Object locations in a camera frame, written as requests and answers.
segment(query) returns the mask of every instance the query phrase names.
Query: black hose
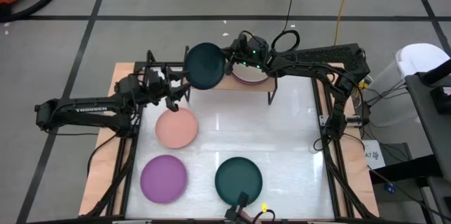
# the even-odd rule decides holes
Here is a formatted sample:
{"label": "black hose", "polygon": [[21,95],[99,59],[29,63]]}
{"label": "black hose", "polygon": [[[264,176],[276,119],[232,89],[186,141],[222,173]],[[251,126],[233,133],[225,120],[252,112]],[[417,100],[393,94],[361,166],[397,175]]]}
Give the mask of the black hose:
{"label": "black hose", "polygon": [[4,17],[0,17],[0,23],[10,23],[15,20],[22,20],[23,18],[28,17],[29,15],[32,15],[33,13],[38,12],[41,8],[45,7],[48,3],[50,3],[52,0],[40,0],[33,6],[22,10],[17,13],[13,13]]}

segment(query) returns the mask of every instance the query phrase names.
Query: white container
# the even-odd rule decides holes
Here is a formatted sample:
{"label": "white container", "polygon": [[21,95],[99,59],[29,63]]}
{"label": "white container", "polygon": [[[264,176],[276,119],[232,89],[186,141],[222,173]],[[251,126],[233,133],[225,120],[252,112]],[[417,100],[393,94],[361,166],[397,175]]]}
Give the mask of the white container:
{"label": "white container", "polygon": [[[382,94],[392,87],[404,84],[404,78],[417,72],[428,72],[450,57],[440,48],[432,44],[410,44],[400,49],[382,73],[369,85],[369,89]],[[386,98],[406,92],[406,89],[394,91]],[[377,93],[364,90],[364,100],[377,97]],[[417,118],[416,110],[410,94],[403,94],[391,99],[381,99],[370,108],[370,121],[378,127],[394,125],[407,119]]]}

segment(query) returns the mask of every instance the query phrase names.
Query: gray floor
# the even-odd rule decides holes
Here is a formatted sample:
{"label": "gray floor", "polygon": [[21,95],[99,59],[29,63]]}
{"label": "gray floor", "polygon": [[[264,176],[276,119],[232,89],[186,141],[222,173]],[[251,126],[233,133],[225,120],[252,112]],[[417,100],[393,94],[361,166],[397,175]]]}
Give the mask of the gray floor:
{"label": "gray floor", "polygon": [[[16,10],[37,0],[22,0]],[[449,0],[428,0],[436,16],[451,16]],[[82,58],[71,97],[107,94],[116,62],[144,60],[151,49],[160,61],[181,61],[183,47],[200,42],[220,46],[231,43],[241,30],[272,40],[283,28],[282,20],[262,20],[259,15],[285,15],[289,0],[99,0],[99,15],[129,18],[95,21],[87,28],[96,0],[54,0],[37,13],[42,17],[0,25],[0,83],[4,87],[0,129],[0,221],[16,222],[47,136],[35,126],[33,106],[59,98],[75,57]],[[291,15],[337,15],[340,0],[293,0]],[[406,44],[428,42],[442,47],[433,24],[425,18],[394,21],[391,16],[428,16],[421,0],[348,0],[344,15],[366,16],[363,21],[342,22],[339,43],[357,42],[366,49],[372,75],[377,75]],[[85,20],[60,20],[83,15]],[[177,18],[158,20],[138,16],[222,15],[213,20]],[[237,20],[231,15],[250,15]],[[384,21],[369,16],[386,16]],[[290,21],[301,35],[300,48],[333,44],[333,18]],[[440,22],[451,38],[451,23]],[[82,37],[89,37],[84,48]],[[96,132],[68,127],[63,132]],[[408,142],[414,157],[431,152],[419,124],[374,130],[384,142]],[[57,137],[27,221],[74,218],[82,198],[87,157],[95,136]],[[397,206],[381,213],[402,220],[418,208]],[[421,216],[414,219],[424,222]]]}

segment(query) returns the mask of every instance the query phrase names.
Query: dark green plate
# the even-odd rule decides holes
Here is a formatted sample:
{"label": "dark green plate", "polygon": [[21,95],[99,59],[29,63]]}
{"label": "dark green plate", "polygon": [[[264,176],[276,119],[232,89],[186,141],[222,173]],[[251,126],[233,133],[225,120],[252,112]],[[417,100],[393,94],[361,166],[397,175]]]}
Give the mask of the dark green plate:
{"label": "dark green plate", "polygon": [[257,165],[243,157],[233,157],[224,161],[216,171],[214,185],[219,197],[231,206],[238,205],[241,192],[249,195],[247,204],[259,197],[263,178]]}
{"label": "dark green plate", "polygon": [[202,43],[194,46],[185,58],[185,69],[190,73],[187,80],[197,89],[211,89],[224,76],[226,58],[214,44]]}

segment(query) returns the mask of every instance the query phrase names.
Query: yellow cable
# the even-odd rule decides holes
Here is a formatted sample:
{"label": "yellow cable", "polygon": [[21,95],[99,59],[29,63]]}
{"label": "yellow cable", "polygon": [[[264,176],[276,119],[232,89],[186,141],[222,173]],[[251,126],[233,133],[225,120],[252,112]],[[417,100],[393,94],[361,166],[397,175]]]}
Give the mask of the yellow cable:
{"label": "yellow cable", "polygon": [[337,25],[335,26],[335,39],[333,40],[333,45],[337,45],[337,39],[338,39],[338,30],[340,28],[340,19],[341,19],[341,13],[343,11],[343,6],[345,5],[346,0],[341,1],[340,5],[340,11],[338,11],[338,17],[337,17]]}

